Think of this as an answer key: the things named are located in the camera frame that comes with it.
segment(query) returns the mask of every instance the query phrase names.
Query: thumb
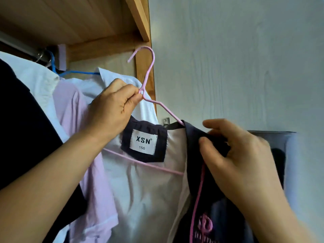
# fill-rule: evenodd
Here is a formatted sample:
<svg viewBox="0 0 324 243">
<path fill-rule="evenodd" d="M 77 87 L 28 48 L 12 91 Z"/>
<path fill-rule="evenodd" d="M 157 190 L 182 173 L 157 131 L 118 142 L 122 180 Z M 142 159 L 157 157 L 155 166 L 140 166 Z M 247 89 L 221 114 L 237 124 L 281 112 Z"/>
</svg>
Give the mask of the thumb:
<svg viewBox="0 0 324 243">
<path fill-rule="evenodd" d="M 133 95 L 131 98 L 127 100 L 127 102 L 124 105 L 124 111 L 125 113 L 131 115 L 135 107 L 138 103 L 143 99 L 143 95 L 140 93 L 137 93 Z"/>
<path fill-rule="evenodd" d="M 212 175 L 216 175 L 219 170 L 230 168 L 228 160 L 217 151 L 213 143 L 207 137 L 201 137 L 199 139 L 199 147 L 202 158 Z"/>
</svg>

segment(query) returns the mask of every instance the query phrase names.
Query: wooden frame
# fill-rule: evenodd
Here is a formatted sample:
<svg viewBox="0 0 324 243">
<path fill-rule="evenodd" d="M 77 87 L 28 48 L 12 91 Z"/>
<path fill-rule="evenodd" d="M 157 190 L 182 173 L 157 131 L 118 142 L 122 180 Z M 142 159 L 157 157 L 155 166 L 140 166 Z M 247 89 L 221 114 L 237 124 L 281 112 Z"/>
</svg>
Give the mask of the wooden frame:
<svg viewBox="0 0 324 243">
<path fill-rule="evenodd" d="M 126 0 L 126 2 L 138 27 L 138 31 L 67 45 L 67 65 L 72 61 L 134 51 L 136 48 L 144 45 L 151 47 L 148 0 Z M 146 49 L 140 50 L 136 54 L 135 60 L 136 76 L 139 81 L 143 82 L 152 62 L 151 52 Z M 153 69 L 149 74 L 146 91 L 153 100 L 156 99 Z"/>
</svg>

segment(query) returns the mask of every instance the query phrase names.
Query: left hand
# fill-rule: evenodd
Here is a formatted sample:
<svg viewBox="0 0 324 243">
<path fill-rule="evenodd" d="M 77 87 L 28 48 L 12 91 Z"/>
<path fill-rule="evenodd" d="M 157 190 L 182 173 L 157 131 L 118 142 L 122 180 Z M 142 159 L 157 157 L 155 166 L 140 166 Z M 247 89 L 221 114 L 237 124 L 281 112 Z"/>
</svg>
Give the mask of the left hand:
<svg viewBox="0 0 324 243">
<path fill-rule="evenodd" d="M 90 104 L 85 130 L 107 144 L 124 130 L 142 98 L 137 87 L 116 78 Z"/>
</svg>

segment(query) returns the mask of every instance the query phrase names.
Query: hanger hook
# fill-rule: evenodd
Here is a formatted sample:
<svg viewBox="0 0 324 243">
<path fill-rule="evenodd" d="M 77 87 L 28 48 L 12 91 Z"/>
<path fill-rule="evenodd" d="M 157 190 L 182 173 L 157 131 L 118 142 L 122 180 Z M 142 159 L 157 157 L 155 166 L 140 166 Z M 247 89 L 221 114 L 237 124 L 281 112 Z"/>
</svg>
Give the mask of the hanger hook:
<svg viewBox="0 0 324 243">
<path fill-rule="evenodd" d="M 142 48 L 146 48 L 146 49 L 150 50 L 151 53 L 152 53 L 152 63 L 151 63 L 150 67 L 148 68 L 148 70 L 147 70 L 147 72 L 146 72 L 146 74 L 145 74 L 144 82 L 143 82 L 143 84 L 142 84 L 142 87 L 141 87 L 141 88 L 139 89 L 139 91 L 138 91 L 139 93 L 142 93 L 142 92 L 143 92 L 143 95 L 144 95 L 144 93 L 146 92 L 145 87 L 146 87 L 146 83 L 147 83 L 147 80 L 148 80 L 148 75 L 150 74 L 150 71 L 151 71 L 151 69 L 152 69 L 152 67 L 153 67 L 153 64 L 154 64 L 154 61 L 155 61 L 155 54 L 154 54 L 153 49 L 150 48 L 149 46 L 141 46 L 141 47 L 137 48 L 137 49 L 134 51 L 134 53 L 129 57 L 129 59 L 127 60 L 127 62 L 129 63 L 129 62 L 132 60 L 132 58 L 134 58 L 134 56 L 136 55 L 136 53 L 137 53 L 138 51 L 140 51 Z"/>
</svg>

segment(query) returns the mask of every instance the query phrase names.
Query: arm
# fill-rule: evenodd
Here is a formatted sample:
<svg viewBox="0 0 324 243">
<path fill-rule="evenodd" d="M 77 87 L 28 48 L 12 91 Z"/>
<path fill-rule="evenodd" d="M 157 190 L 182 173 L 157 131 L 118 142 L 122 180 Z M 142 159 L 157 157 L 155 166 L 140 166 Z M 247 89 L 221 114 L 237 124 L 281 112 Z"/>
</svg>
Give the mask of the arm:
<svg viewBox="0 0 324 243">
<path fill-rule="evenodd" d="M 200 151 L 222 192 L 238 207 L 260 242 L 311 242 L 281 188 L 267 141 L 225 119 L 205 120 L 210 134 L 224 136 L 231 147 L 226 158 L 207 138 Z"/>
<path fill-rule="evenodd" d="M 102 148 L 128 123 L 142 99 L 114 80 L 91 104 L 85 128 L 0 191 L 0 242 L 42 242 Z"/>
</svg>

